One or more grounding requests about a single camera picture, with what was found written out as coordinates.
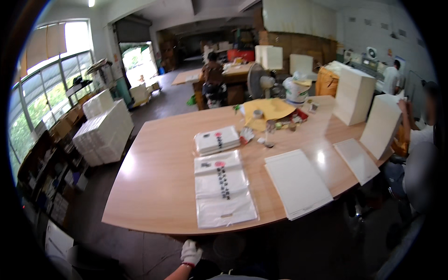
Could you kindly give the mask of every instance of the gloved hand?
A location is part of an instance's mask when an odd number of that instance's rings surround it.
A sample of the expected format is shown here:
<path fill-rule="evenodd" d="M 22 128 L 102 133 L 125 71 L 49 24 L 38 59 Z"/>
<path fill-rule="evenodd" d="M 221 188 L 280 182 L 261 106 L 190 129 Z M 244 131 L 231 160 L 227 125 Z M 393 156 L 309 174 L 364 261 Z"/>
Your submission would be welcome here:
<path fill-rule="evenodd" d="M 201 260 L 201 257 L 202 249 L 196 249 L 196 242 L 191 239 L 185 241 L 181 253 L 182 263 L 188 264 L 194 268 Z"/>

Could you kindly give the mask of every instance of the yellow bag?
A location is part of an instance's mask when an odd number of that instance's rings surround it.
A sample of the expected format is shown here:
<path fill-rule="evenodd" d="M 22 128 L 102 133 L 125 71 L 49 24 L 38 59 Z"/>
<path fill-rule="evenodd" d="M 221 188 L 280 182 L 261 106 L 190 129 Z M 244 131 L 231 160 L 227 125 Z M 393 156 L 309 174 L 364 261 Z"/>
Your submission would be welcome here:
<path fill-rule="evenodd" d="M 337 84 L 339 76 L 332 71 L 321 67 L 317 74 L 316 95 L 332 95 L 336 96 Z"/>

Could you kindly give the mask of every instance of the open doorway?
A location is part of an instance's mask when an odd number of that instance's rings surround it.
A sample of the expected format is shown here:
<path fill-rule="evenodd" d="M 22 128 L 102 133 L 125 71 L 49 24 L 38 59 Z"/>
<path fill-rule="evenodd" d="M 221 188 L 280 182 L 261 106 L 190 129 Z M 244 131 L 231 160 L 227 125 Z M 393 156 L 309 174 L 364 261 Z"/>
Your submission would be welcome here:
<path fill-rule="evenodd" d="M 120 43 L 120 51 L 131 87 L 150 86 L 149 80 L 158 75 L 152 43 Z"/>

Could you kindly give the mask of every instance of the standing fan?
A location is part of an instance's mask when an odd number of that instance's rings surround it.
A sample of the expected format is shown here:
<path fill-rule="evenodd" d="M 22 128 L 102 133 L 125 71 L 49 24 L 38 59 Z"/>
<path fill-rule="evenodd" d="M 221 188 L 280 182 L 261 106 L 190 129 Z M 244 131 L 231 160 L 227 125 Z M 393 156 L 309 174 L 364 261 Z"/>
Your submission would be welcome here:
<path fill-rule="evenodd" d="M 247 88 L 252 99 L 270 98 L 271 87 L 275 82 L 276 80 L 270 77 L 260 64 L 255 63 L 250 67 L 247 74 Z"/>

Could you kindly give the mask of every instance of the stack of plastic bags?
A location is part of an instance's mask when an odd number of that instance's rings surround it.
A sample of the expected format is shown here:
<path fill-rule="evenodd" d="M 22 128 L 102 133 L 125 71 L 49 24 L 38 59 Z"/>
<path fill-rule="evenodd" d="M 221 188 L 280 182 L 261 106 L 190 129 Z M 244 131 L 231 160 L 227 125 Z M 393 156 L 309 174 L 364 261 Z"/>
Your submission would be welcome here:
<path fill-rule="evenodd" d="M 119 161 L 134 127 L 124 101 L 114 102 L 105 90 L 82 109 L 88 120 L 73 137 L 76 149 L 90 166 Z"/>
<path fill-rule="evenodd" d="M 194 159 L 199 228 L 258 218 L 238 150 Z"/>
<path fill-rule="evenodd" d="M 212 155 L 240 145 L 240 136 L 235 126 L 202 132 L 195 136 L 196 151 L 201 155 Z"/>

